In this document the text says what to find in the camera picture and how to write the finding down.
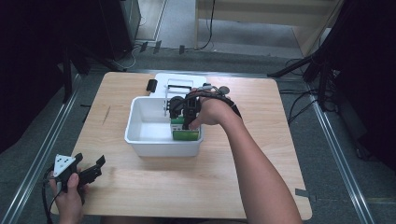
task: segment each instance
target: white plastic box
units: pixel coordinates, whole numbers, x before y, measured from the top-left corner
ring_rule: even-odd
[[[175,141],[170,129],[169,114],[164,114],[165,98],[141,96],[133,99],[125,141],[142,157],[193,157],[204,139],[200,127],[197,141]]]

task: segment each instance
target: dark gray floor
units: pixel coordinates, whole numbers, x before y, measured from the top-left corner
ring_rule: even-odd
[[[247,56],[224,53],[209,53],[189,51],[179,55],[177,51],[164,49],[153,54],[152,49],[136,53],[136,64],[130,71],[148,70],[178,70],[240,73],[239,76],[263,74],[278,71],[283,68],[287,59]],[[69,155],[77,142],[83,120],[99,88],[103,75],[108,69],[101,64],[93,63],[92,70],[83,76],[78,97],[60,132],[49,160],[49,167],[56,154]],[[280,90],[306,89],[302,79],[287,75],[277,80]],[[289,114],[290,106],[298,95],[282,94],[285,114]],[[61,108],[63,92],[60,90],[49,102],[46,108],[33,121],[21,140],[9,150],[0,154],[0,215],[3,216],[11,203],[16,187],[25,178],[30,164],[40,149],[51,123]],[[305,97],[296,105],[295,112],[309,104]],[[356,157],[354,147],[344,127],[343,121],[330,113],[332,125],[339,137],[340,144],[357,177],[362,191],[369,200],[369,206],[377,223],[394,223],[396,203],[396,180],[394,173],[378,161],[362,161]],[[316,196],[311,201],[313,217],[305,223],[360,223],[355,208],[350,200],[344,181],[335,164],[329,145],[318,123],[312,107],[299,116],[291,125],[290,132],[296,148],[302,169],[304,182],[310,195]],[[41,183],[35,187],[24,206],[17,223],[44,223],[46,221],[40,195]],[[85,217],[84,223],[98,223],[98,217]]]

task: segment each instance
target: forearm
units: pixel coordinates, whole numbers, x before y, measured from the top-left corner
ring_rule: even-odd
[[[288,187],[240,118],[220,125],[230,141],[242,202],[249,223],[301,223]]]

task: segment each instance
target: table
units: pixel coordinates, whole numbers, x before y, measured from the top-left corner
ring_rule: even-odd
[[[82,170],[105,155],[102,175],[91,184],[84,213],[102,216],[246,218],[233,156],[220,126],[205,126],[192,158],[141,158],[124,141],[130,106],[148,95],[154,75],[107,73],[76,143]],[[253,138],[285,179],[302,219],[312,216],[276,82],[264,78],[207,77],[227,86]]]
[[[315,50],[326,28],[332,27],[344,0],[217,0],[214,20],[244,21],[293,27],[304,56]],[[195,0],[195,47],[199,19],[210,20],[213,0]]]

